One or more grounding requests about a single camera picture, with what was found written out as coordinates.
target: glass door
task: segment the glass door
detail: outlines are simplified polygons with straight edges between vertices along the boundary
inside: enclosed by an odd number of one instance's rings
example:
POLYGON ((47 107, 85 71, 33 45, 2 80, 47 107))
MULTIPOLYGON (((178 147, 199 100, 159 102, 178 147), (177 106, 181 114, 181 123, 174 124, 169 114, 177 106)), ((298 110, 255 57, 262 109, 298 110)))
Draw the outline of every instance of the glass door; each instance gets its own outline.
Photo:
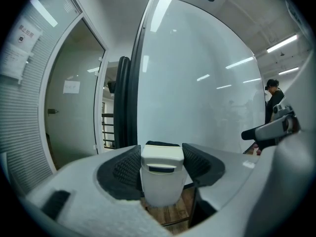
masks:
POLYGON ((94 95, 104 49, 79 21, 53 66, 45 100, 45 128, 56 168, 97 154, 94 95))

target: fluorescent light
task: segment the fluorescent light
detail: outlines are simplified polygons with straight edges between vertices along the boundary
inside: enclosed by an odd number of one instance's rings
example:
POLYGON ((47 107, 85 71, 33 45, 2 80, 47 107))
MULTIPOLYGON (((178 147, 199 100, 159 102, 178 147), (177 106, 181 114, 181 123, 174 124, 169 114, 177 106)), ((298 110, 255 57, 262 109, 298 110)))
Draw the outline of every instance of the fluorescent light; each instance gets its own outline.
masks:
POLYGON ((197 81, 201 81, 201 80, 203 80, 203 79, 205 79, 205 78, 208 78, 208 77, 209 77, 209 74, 204 75, 204 76, 198 78, 197 81))
POLYGON ((230 87, 230 86, 232 86, 232 85, 229 84, 229 85, 226 85, 226 86, 218 87, 217 89, 227 88, 227 87, 230 87))
POLYGON ((268 52, 268 53, 271 53, 272 51, 274 51, 274 50, 280 48, 281 46, 284 46, 284 45, 286 45, 286 44, 289 44, 290 42, 295 41, 296 39, 297 39, 297 35, 294 35, 294 36, 292 36, 292 37, 289 37, 288 39, 286 39, 286 40, 280 42, 279 44, 276 44, 276 45, 274 45, 274 46, 268 48, 268 49, 267 49, 267 52, 268 52))
POLYGON ((283 72, 280 72, 279 75, 287 74, 287 73, 293 72, 293 71, 298 70, 298 69, 299 69, 299 68, 296 67, 296 68, 294 68, 294 69, 285 70, 285 71, 283 71, 283 72))
POLYGON ((251 61, 251 60, 253 60, 253 57, 249 57, 249 58, 244 59, 244 60, 242 60, 242 61, 238 61, 238 62, 236 62, 236 63, 234 63, 234 64, 231 64, 231 65, 227 66, 226 68, 227 68, 227 69, 230 69, 230 68, 232 68, 232 67, 238 66, 238 65, 240 65, 240 64, 243 64, 243 63, 245 63, 245 62, 247 62, 247 61, 251 61))
POLYGON ((261 78, 252 79, 252 80, 249 80, 249 81, 243 81, 243 83, 246 83, 246 82, 251 82, 251 81, 258 81, 258 80, 261 80, 261 78))
POLYGON ((170 3, 171 0, 159 0, 154 12, 152 24, 150 26, 151 32, 155 33, 158 30, 158 27, 160 26, 163 16, 166 13, 170 3))
POLYGON ((147 71, 148 60, 149 60, 149 56, 144 55, 144 57, 143 57, 143 72, 144 73, 146 73, 146 71, 147 71))
POLYGON ((92 72, 95 72, 95 71, 99 71, 99 68, 100 68, 100 67, 97 67, 97 68, 94 68, 94 69, 88 69, 87 71, 88 71, 89 73, 92 73, 92 72))
POLYGON ((43 18, 51 24, 52 27, 55 27, 58 23, 57 21, 52 17, 52 15, 49 14, 49 12, 45 9, 45 7, 40 3, 39 0, 30 0, 31 4, 34 6, 34 8, 43 16, 43 18))

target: white wall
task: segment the white wall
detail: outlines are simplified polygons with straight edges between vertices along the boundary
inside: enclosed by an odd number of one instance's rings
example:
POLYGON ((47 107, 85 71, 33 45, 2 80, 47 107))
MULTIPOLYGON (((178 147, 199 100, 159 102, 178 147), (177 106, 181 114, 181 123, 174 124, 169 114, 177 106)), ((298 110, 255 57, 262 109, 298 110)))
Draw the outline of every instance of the white wall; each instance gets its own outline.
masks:
POLYGON ((128 28, 128 31, 122 32, 122 35, 119 36, 118 41, 111 52, 109 62, 119 61, 122 56, 127 56, 129 59, 131 58, 137 30, 137 27, 130 27, 128 28))
POLYGON ((116 44, 117 35, 109 23, 111 18, 109 17, 107 9, 102 5, 100 0, 78 1, 83 7, 83 10, 88 15, 100 37, 111 51, 116 44))

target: paper notice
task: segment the paper notice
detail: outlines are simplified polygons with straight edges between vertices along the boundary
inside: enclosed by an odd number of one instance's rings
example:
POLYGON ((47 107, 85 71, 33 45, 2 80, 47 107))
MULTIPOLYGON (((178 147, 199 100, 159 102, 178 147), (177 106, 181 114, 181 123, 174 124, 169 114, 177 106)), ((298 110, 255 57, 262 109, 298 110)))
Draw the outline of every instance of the paper notice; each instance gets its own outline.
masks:
POLYGON ((28 57, 27 52, 7 42, 1 55, 0 73, 17 79, 22 78, 28 57))
POLYGON ((30 53, 40 35, 41 29, 30 23, 26 18, 21 17, 12 28, 7 41, 19 49, 30 53))
POLYGON ((80 88, 79 81, 65 81, 63 93, 78 94, 80 88))

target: ceiling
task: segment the ceiling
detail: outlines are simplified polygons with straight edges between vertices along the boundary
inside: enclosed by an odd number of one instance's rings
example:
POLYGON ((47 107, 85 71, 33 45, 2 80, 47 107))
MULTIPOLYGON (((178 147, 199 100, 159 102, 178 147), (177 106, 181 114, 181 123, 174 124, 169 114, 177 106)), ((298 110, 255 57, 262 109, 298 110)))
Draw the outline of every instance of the ceiling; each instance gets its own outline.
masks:
MULTIPOLYGON (((117 38, 133 35, 148 0, 100 0, 110 15, 111 27, 117 38)), ((230 27, 255 54, 262 77, 301 66, 310 52, 310 45, 291 18, 284 0, 183 0, 198 6, 230 27), (272 45, 298 34, 298 39, 278 50, 267 53, 272 45)))
POLYGON ((89 50, 100 51, 103 49, 83 20, 80 20, 76 24, 76 26, 67 36, 65 43, 68 45, 75 45, 76 50, 79 50, 80 48, 86 50, 89 48, 89 50))

